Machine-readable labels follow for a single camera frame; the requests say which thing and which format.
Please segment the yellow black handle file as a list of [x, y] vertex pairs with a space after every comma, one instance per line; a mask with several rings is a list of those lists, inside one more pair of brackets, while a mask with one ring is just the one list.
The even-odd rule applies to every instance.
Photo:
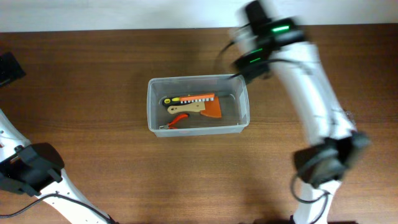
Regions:
[[[221, 91], [221, 92], [217, 92], [215, 93], [215, 99], [216, 97], [225, 97], [225, 96], [231, 96], [231, 93], [225, 92], [225, 91]], [[165, 107], [169, 107], [169, 106], [180, 106], [180, 105], [187, 105], [189, 103], [181, 103], [180, 102], [180, 97], [181, 96], [170, 96], [170, 97], [166, 97], [163, 98], [161, 100], [161, 103], [163, 106]]]

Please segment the orange tool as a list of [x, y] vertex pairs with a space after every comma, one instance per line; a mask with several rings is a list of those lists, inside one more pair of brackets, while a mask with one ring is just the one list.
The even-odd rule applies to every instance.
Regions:
[[193, 103], [193, 102], [201, 102], [201, 101], [213, 101], [215, 99], [214, 93], [205, 93], [201, 95], [188, 95], [188, 96], [181, 96], [180, 102], [181, 103]]

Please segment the small red cutting pliers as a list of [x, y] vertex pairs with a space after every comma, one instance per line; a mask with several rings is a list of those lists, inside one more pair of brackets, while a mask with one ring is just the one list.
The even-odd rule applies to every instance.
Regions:
[[190, 117], [190, 115], [189, 115], [188, 113], [180, 114], [180, 115], [176, 116], [171, 122], [159, 126], [159, 129], [176, 129], [175, 125], [176, 125], [179, 121], [181, 121], [181, 120], [183, 120], [183, 119], [187, 119], [187, 118], [189, 118], [189, 117]]

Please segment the wooden handle orange scraper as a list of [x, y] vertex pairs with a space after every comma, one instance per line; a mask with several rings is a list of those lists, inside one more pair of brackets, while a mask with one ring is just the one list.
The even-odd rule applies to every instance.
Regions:
[[215, 101], [195, 102], [180, 106], [169, 106], [167, 108], [167, 112], [170, 114], [194, 112], [200, 113], [201, 115], [207, 116], [209, 118], [222, 117], [218, 97], [216, 97]]

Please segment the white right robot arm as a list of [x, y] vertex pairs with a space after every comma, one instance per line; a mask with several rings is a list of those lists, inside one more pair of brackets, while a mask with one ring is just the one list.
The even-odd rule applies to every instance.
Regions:
[[247, 82], [278, 77], [303, 124], [309, 146], [294, 153], [291, 194], [298, 201], [289, 222], [326, 223], [345, 174], [369, 146], [365, 133], [341, 107], [318, 49], [291, 17], [273, 19], [259, 1], [243, 7], [245, 21], [232, 34], [241, 56], [234, 62]]

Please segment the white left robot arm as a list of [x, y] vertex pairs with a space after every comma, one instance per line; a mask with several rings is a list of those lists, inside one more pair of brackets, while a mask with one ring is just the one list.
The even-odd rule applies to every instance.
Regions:
[[37, 200], [1, 218], [15, 217], [44, 201], [70, 223], [115, 223], [96, 208], [67, 176], [65, 163], [49, 143], [32, 144], [1, 113], [1, 190]]

